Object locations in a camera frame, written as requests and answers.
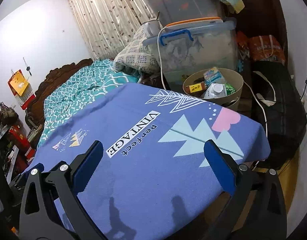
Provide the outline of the clear storage box blue lid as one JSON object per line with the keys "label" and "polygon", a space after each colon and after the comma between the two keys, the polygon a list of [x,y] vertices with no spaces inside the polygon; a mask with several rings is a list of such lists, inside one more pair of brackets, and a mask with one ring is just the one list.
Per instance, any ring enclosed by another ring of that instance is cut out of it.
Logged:
{"label": "clear storage box blue lid", "polygon": [[172,30],[147,38],[148,46],[169,83],[181,83],[191,74],[218,67],[236,70],[236,20]]}

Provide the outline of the beige round trash bin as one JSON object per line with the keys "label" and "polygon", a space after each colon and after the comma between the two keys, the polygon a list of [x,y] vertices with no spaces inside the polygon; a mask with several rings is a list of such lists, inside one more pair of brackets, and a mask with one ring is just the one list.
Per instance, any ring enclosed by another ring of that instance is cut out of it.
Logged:
{"label": "beige round trash bin", "polygon": [[186,94],[237,111],[243,78],[231,69],[213,67],[190,75],[183,83]]}

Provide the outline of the yellow red spice box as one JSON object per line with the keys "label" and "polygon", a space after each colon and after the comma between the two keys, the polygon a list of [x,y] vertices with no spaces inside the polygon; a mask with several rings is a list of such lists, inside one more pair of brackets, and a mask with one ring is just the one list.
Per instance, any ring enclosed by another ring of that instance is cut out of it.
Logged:
{"label": "yellow red spice box", "polygon": [[185,88],[185,91],[188,94],[198,93],[198,92],[202,92],[202,91],[205,91],[205,90],[207,90],[207,86],[205,85],[204,82],[196,83],[196,84],[193,84],[193,85],[188,85]]}

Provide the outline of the grey storage box teal lid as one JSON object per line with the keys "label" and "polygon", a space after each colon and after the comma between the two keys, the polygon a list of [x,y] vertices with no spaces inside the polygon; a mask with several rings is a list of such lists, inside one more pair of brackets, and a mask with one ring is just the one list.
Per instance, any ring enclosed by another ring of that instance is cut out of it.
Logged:
{"label": "grey storage box teal lid", "polygon": [[162,26],[205,17],[223,17],[219,0],[144,0],[153,12],[158,13]]}

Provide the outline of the white blue carton box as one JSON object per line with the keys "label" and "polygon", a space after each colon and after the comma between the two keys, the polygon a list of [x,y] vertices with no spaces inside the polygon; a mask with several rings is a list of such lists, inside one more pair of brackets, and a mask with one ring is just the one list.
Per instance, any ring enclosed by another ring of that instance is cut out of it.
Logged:
{"label": "white blue carton box", "polygon": [[204,74],[204,82],[207,87],[210,87],[213,83],[218,84],[226,84],[226,79],[222,75],[222,73],[219,71],[217,67],[213,67],[208,69]]}

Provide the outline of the red yellow wall calendar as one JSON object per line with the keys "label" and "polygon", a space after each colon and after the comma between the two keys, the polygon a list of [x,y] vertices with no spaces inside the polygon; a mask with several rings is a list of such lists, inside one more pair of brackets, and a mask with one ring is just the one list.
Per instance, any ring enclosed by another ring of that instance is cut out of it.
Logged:
{"label": "red yellow wall calendar", "polygon": [[22,110],[26,110],[29,103],[36,98],[29,81],[21,70],[12,73],[8,80],[8,86]]}

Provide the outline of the white mug with spoon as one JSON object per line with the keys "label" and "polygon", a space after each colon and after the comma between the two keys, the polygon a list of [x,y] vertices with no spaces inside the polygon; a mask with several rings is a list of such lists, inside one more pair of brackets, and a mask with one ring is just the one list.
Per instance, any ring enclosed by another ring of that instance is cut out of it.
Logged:
{"label": "white mug with spoon", "polygon": [[161,30],[159,16],[160,16],[160,12],[158,12],[155,18],[141,25],[143,27],[146,38],[151,38],[159,34]]}

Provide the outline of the red gift box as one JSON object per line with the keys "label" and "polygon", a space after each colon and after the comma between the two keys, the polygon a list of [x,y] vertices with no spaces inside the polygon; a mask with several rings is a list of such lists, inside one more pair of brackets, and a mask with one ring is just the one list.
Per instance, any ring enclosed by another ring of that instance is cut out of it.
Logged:
{"label": "red gift box", "polygon": [[17,125],[10,127],[8,135],[10,140],[16,145],[19,151],[24,154],[27,160],[35,156],[35,150],[31,147],[26,135]]}

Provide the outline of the blue patterned table cloth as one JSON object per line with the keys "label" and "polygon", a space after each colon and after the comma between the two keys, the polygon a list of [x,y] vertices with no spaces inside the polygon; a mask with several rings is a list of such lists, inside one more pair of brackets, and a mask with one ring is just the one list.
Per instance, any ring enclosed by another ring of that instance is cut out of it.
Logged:
{"label": "blue patterned table cloth", "polygon": [[213,140],[238,163],[266,159],[261,124],[213,102],[126,83],[78,111],[38,148],[33,164],[71,163],[103,145],[79,200],[108,239],[164,239],[222,189],[203,154]]}

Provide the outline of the green snack wrapper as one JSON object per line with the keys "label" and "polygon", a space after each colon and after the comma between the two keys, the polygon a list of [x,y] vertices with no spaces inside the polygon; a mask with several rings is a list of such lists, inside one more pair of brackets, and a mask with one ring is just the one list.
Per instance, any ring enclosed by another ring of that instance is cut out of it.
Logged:
{"label": "green snack wrapper", "polygon": [[226,96],[232,95],[236,92],[236,89],[229,83],[224,84],[226,89]]}

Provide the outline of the teal patterned bed sheet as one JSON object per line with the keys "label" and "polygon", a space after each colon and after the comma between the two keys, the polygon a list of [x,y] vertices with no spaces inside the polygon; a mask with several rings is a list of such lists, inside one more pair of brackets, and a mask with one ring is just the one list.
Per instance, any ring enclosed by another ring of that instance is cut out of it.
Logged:
{"label": "teal patterned bed sheet", "polygon": [[38,147],[44,144],[58,126],[66,123],[88,104],[125,83],[137,83],[139,79],[140,72],[130,67],[117,71],[110,59],[96,60],[90,66],[78,70],[44,100],[45,122]]}

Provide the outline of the leaf patterned beige curtain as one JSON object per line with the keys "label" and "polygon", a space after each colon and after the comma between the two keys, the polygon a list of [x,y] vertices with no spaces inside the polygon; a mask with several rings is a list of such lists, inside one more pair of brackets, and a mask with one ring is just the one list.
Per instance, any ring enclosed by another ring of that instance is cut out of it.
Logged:
{"label": "leaf patterned beige curtain", "polygon": [[144,0],[68,0],[92,59],[113,59],[142,23],[155,18]]}

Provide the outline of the checkered folded quilt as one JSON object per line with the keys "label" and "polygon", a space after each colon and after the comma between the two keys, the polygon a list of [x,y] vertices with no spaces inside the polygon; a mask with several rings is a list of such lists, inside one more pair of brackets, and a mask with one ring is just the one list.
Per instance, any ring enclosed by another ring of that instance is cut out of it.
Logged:
{"label": "checkered folded quilt", "polygon": [[113,69],[116,72],[131,69],[146,74],[156,74],[160,71],[160,66],[152,51],[148,46],[143,45],[145,39],[145,29],[141,26],[131,42],[115,57]]}

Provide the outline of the carved wooden headboard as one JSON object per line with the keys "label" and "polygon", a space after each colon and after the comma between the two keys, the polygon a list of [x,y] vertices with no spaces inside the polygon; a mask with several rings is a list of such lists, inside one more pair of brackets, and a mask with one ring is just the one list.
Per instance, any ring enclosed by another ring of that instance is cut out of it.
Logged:
{"label": "carved wooden headboard", "polygon": [[34,100],[28,104],[25,110],[25,123],[30,129],[40,125],[44,126],[44,100],[76,72],[83,67],[90,66],[92,63],[92,59],[84,59],[79,63],[66,64],[49,72],[34,93]]}

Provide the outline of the orange gift bag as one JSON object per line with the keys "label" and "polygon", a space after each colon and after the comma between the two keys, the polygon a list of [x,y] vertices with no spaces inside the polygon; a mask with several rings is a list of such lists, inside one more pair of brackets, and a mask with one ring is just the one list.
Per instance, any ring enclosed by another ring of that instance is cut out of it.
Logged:
{"label": "orange gift bag", "polygon": [[251,58],[254,61],[270,61],[285,65],[285,54],[273,35],[255,36],[248,40]]}

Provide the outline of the orange flat lid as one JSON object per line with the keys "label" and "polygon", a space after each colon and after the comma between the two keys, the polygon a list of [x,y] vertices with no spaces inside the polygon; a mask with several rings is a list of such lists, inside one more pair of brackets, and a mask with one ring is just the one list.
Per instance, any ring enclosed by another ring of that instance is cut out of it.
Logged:
{"label": "orange flat lid", "polygon": [[200,27],[204,25],[214,24],[214,23],[222,23],[223,20],[220,17],[204,17],[204,18],[196,18],[190,20],[184,20],[179,22],[174,22],[166,25],[168,29],[177,30],[191,27]]}

